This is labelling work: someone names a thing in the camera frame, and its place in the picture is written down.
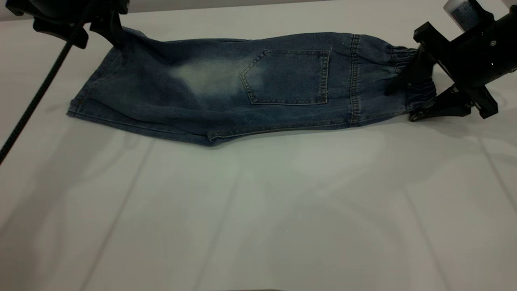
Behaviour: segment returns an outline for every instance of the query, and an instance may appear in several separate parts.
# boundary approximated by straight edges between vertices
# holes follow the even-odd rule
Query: blue denim
[[[250,134],[363,126],[436,97],[431,79],[385,96],[416,50],[367,35],[160,42],[124,34],[124,47],[108,53],[69,116],[214,146]]]

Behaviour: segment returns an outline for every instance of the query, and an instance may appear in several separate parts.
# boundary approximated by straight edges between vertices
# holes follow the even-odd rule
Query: back pocket
[[[329,51],[264,50],[240,78],[252,104],[327,103]]]

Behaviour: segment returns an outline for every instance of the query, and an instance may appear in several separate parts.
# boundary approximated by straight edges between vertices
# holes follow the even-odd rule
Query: white table
[[[350,32],[415,47],[444,1],[134,13],[159,40]],[[496,18],[498,1],[481,4]],[[0,22],[0,141],[63,41]],[[73,48],[0,167],[0,290],[515,290],[517,75],[500,113],[289,132],[216,148],[65,116],[110,48]],[[441,90],[451,84],[436,70]]]

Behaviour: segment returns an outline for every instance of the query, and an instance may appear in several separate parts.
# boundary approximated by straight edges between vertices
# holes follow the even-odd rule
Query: robotic arm
[[[89,2],[90,0],[7,0],[6,7],[17,16],[24,13],[34,16],[35,31],[69,41]],[[91,31],[119,47],[122,42],[119,14],[127,14],[128,7],[129,0],[94,0],[84,23],[91,22]],[[72,39],[72,44],[84,49],[87,42],[88,34],[81,27]]]
[[[485,85],[517,70],[517,1],[506,0],[510,13],[495,21],[476,0],[450,0],[445,10],[465,32],[447,40],[429,22],[415,30],[420,48],[413,61],[386,88],[386,95],[429,78],[433,66],[440,67],[455,84],[438,95],[430,108],[409,115],[411,121],[438,116],[470,114],[471,107],[488,118],[498,112],[497,102]]]

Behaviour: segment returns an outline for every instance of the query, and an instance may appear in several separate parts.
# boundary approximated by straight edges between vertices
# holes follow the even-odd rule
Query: black cable
[[[27,106],[27,109],[23,113],[22,117],[18,121],[18,124],[14,127],[11,134],[7,138],[6,142],[4,143],[4,146],[0,150],[0,165],[4,161],[5,157],[11,150],[12,146],[18,139],[20,133],[22,132],[23,128],[31,118],[32,114],[34,113],[34,110],[36,110],[36,107],[40,103],[41,99],[43,98],[43,95],[49,88],[50,84],[52,83],[52,80],[56,77],[57,71],[59,68],[61,68],[61,65],[63,64],[63,61],[65,60],[68,52],[73,46],[73,42],[75,38],[77,37],[79,31],[83,28],[83,25],[86,23],[86,20],[88,19],[88,16],[90,14],[90,11],[94,4],[97,2],[97,0],[90,0],[90,2],[86,5],[86,8],[84,9],[83,14],[81,15],[81,18],[79,19],[79,22],[74,26],[72,33],[70,35],[70,38],[66,42],[65,46],[61,50],[61,53],[57,57],[56,61],[54,62],[54,65],[52,66],[52,69],[50,69],[49,74],[41,84],[40,88],[38,89],[38,92],[36,92],[36,95],[34,95],[33,100]]]

